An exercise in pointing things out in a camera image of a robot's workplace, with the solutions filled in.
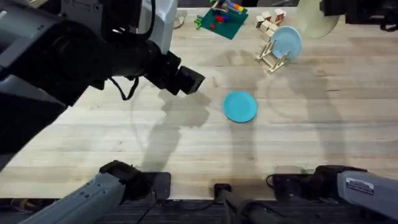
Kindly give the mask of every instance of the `gray robot arm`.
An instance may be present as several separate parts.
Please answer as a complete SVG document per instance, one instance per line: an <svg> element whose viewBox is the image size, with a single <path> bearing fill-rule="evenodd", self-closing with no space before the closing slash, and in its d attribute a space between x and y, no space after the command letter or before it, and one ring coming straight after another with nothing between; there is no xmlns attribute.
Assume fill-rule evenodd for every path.
<svg viewBox="0 0 398 224"><path fill-rule="evenodd" d="M93 223L117 207L126 186L111 174L96 174L87 184L20 224Z"/></svg>
<svg viewBox="0 0 398 224"><path fill-rule="evenodd" d="M154 176L164 177L162 186L170 192L170 174L143 173L125 163L113 161L103 166L84 186L20 224L93 223L125 200L143 199L155 191Z"/></svg>
<svg viewBox="0 0 398 224"><path fill-rule="evenodd" d="M345 171L337 175L338 195L359 205L398 220L398 181L369 172Z"/></svg>

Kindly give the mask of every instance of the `lego toy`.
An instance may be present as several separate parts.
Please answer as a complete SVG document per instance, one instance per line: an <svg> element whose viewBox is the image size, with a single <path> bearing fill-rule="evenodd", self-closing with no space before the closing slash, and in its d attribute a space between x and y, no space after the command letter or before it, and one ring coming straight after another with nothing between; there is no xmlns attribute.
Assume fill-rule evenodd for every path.
<svg viewBox="0 0 398 224"><path fill-rule="evenodd" d="M269 14L269 12L268 11L266 11L266 12L263 12L262 14L261 14L261 16L265 19L265 20L268 20L268 21L271 21L271 14Z"/></svg>
<svg viewBox="0 0 398 224"><path fill-rule="evenodd" d="M210 0L210 4L210 10L200 21L201 27L232 40L248 18L248 10L231 0Z"/></svg>
<svg viewBox="0 0 398 224"><path fill-rule="evenodd" d="M265 19L262 16L256 16L257 19L257 28L260 28L262 23L265 21Z"/></svg>
<svg viewBox="0 0 398 224"><path fill-rule="evenodd" d="M281 23L285 20L286 12L281 9L275 9L276 19L275 24L280 26Z"/></svg>
<svg viewBox="0 0 398 224"><path fill-rule="evenodd" d="M198 29L200 29L201 28L201 20L203 19L203 17L202 16L197 16L197 19L195 19L195 21L194 21L194 23L196 23L197 24L197 28L196 28L196 30L198 30Z"/></svg>

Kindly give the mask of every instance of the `green lego baseplate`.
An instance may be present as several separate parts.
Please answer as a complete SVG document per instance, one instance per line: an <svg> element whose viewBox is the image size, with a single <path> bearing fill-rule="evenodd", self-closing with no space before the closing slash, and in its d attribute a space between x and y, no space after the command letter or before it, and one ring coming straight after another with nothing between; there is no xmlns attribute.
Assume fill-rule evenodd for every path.
<svg viewBox="0 0 398 224"><path fill-rule="evenodd" d="M229 40L232 40L249 15L248 10L244 9L242 13L234 11L221 11L220 16L227 16L229 17L229 20L222 23L216 22L215 15L213 15L212 10L210 9L201 20L201 26L212 32L215 32L216 34L222 35Z"/></svg>

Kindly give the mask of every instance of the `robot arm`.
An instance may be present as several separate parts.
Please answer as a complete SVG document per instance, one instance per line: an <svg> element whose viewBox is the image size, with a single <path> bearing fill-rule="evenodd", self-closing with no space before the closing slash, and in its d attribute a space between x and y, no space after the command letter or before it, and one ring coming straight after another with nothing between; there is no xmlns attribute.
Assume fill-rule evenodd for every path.
<svg viewBox="0 0 398 224"><path fill-rule="evenodd" d="M134 33L141 4L51 0L40 10L0 0L0 153L20 150L89 86L103 90L113 76L135 83L143 76L174 95L198 90L202 75L147 40L165 26L153 21Z"/></svg>

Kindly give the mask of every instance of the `wooden block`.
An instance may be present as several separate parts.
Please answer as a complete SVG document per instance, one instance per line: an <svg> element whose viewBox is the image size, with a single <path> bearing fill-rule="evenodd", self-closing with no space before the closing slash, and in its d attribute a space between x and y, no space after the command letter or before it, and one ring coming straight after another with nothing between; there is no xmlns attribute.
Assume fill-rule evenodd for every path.
<svg viewBox="0 0 398 224"><path fill-rule="evenodd" d="M275 25L277 25L277 26L280 27L280 25L282 25L282 22L283 22L283 21L275 21Z"/></svg>
<svg viewBox="0 0 398 224"><path fill-rule="evenodd" d="M283 21L286 16L286 12L281 9L275 9L276 19L275 21Z"/></svg>
<svg viewBox="0 0 398 224"><path fill-rule="evenodd" d="M261 24L261 26L260 26L259 29L261 30L261 32L266 33L267 30L269 29L269 26L271 26L271 25L272 25L271 22L269 22L269 21L264 21L264 22Z"/></svg>
<svg viewBox="0 0 398 224"><path fill-rule="evenodd" d="M274 35L274 31L271 30L271 29L269 29L269 30L267 30L266 34L267 34L269 37L272 37L272 35Z"/></svg>
<svg viewBox="0 0 398 224"><path fill-rule="evenodd" d="M257 19L257 26L256 27L260 28L261 24L264 22L265 19L262 16L257 16L256 19Z"/></svg>
<svg viewBox="0 0 398 224"><path fill-rule="evenodd" d="M261 14L265 20L271 21L271 14L268 11Z"/></svg>
<svg viewBox="0 0 398 224"><path fill-rule="evenodd" d="M279 27L278 27L277 25L275 25L275 24L273 24L273 23L270 22L270 26L269 26L269 29L270 29L270 30L275 31L275 30L277 30L278 28L279 28Z"/></svg>

